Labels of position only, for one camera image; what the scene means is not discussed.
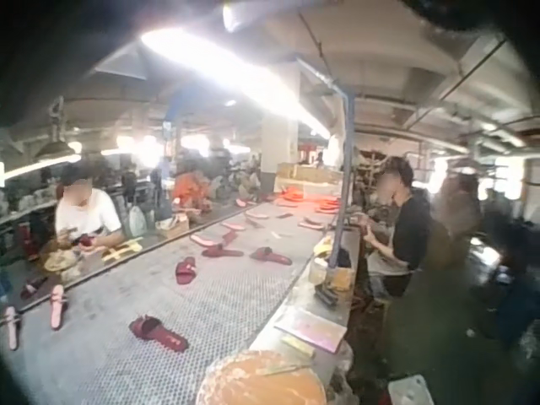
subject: white pillar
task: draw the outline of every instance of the white pillar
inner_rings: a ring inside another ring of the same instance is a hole
[[[272,69],[296,98],[300,95],[300,67],[287,63]],[[273,192],[278,164],[298,163],[298,121],[266,112],[262,118],[261,189]]]

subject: conveyor belt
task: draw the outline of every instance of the conveyor belt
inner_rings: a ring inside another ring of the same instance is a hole
[[[271,217],[285,212],[270,204],[253,210]],[[2,356],[36,404],[192,403],[206,368],[249,345],[321,238],[297,226],[308,210],[290,211],[294,217],[260,220],[265,229],[248,225],[240,232],[230,248],[244,251],[244,257],[207,259],[200,256],[202,247],[184,238],[90,279],[68,292],[70,306],[59,332],[49,326],[48,303],[24,314],[18,351],[8,350],[3,327]],[[242,214],[227,222],[245,224]],[[271,230],[292,237],[277,240]],[[216,224],[201,235],[218,240],[226,232]],[[293,266],[253,261],[248,255],[260,246],[290,257]],[[196,258],[198,275],[179,286],[174,269],[186,256]],[[176,354],[137,340],[127,326],[144,314],[187,338],[190,348]]]

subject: black t-shirt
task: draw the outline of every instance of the black t-shirt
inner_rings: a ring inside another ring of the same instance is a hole
[[[392,238],[394,256],[416,269],[424,259],[429,237],[429,203],[421,197],[411,197],[397,217]]]

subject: hair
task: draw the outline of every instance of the hair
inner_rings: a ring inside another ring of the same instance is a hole
[[[62,185],[71,186],[75,181],[91,179],[90,170],[84,164],[69,164],[65,165],[60,174],[60,182]]]
[[[382,174],[399,176],[405,187],[410,188],[413,185],[413,168],[404,158],[392,156],[386,162]]]

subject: white t-shirt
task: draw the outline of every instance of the white t-shirt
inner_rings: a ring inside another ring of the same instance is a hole
[[[82,234],[95,234],[100,228],[114,232],[122,227],[114,204],[109,195],[97,188],[92,189],[89,205],[81,208],[70,205],[62,198],[58,202],[55,228],[61,230],[77,228],[69,234],[69,239],[77,239]]]

